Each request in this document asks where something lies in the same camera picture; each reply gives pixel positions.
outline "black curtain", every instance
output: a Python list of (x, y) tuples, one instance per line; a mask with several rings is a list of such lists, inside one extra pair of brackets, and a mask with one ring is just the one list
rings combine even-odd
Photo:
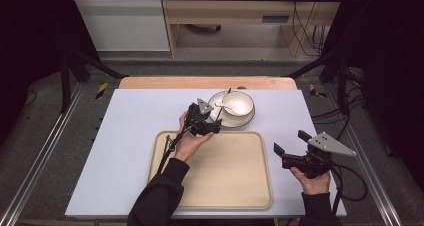
[[(359, 8), (346, 6), (337, 13), (335, 30), (328, 35), (325, 45), (327, 49), (336, 45), (339, 29), (349, 24), (344, 16), (359, 12)], [(363, 92), (388, 149), (402, 157), (422, 190), (423, 10), (424, 0), (371, 0), (342, 51), (349, 67), (363, 69)]]
[[(100, 62), (74, 0), (0, 0), (0, 145), (29, 86), (59, 72), (63, 53), (71, 49)], [(85, 69), (83, 62), (71, 62), (71, 69)]]

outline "gripper camera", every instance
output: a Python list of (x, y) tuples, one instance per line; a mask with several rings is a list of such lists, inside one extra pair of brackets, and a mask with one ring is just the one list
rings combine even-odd
[(306, 155), (286, 154), (284, 149), (276, 143), (274, 143), (274, 152), (281, 157), (283, 168), (296, 167), (309, 179), (322, 175), (331, 169), (334, 165), (332, 153), (356, 156), (355, 151), (352, 151), (325, 132), (311, 137), (306, 132), (299, 130), (297, 136), (308, 144)]
[(205, 135), (209, 132), (219, 133), (221, 130), (222, 119), (212, 123), (206, 122), (213, 110), (213, 107), (202, 99), (197, 99), (198, 105), (192, 103), (188, 107), (188, 114), (185, 120), (185, 127), (191, 127), (190, 133), (196, 136), (197, 134)]

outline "cabinet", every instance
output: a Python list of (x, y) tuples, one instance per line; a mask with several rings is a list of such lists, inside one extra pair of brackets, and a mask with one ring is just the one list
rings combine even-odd
[(97, 51), (169, 51), (162, 4), (146, 0), (76, 0)]
[(298, 2), (293, 29), (293, 2), (256, 1), (163, 1), (168, 40), (172, 55), (175, 54), (178, 28), (181, 24), (280, 24), (291, 54), (297, 56), (300, 44), (305, 40), (301, 27), (311, 25), (330, 26), (339, 3)]

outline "person's arm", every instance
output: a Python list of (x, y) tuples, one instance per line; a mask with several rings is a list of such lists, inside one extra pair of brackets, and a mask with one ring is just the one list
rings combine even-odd
[(137, 198), (128, 225), (167, 225), (184, 192), (181, 182), (189, 166), (171, 158), (162, 174), (156, 174)]
[(340, 226), (340, 220), (332, 214), (330, 203), (330, 172), (314, 179), (308, 179), (297, 168), (290, 171), (299, 180), (303, 188), (302, 198), (305, 206), (305, 216), (299, 221), (299, 226)]
[[(183, 130), (186, 115), (187, 112), (180, 117), (178, 133)], [(168, 224), (184, 192), (181, 182), (190, 168), (185, 162), (212, 136), (213, 133), (203, 137), (188, 133), (177, 143), (174, 158), (169, 159), (163, 173), (156, 174), (137, 198), (128, 215), (129, 226)]]

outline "wooden tray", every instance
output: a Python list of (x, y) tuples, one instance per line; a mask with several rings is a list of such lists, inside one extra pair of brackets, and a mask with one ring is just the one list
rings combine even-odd
[[(149, 181), (159, 167), (167, 135), (174, 139), (176, 132), (156, 137)], [(265, 209), (272, 202), (263, 140), (256, 132), (221, 131), (187, 163), (190, 170), (179, 208)]]

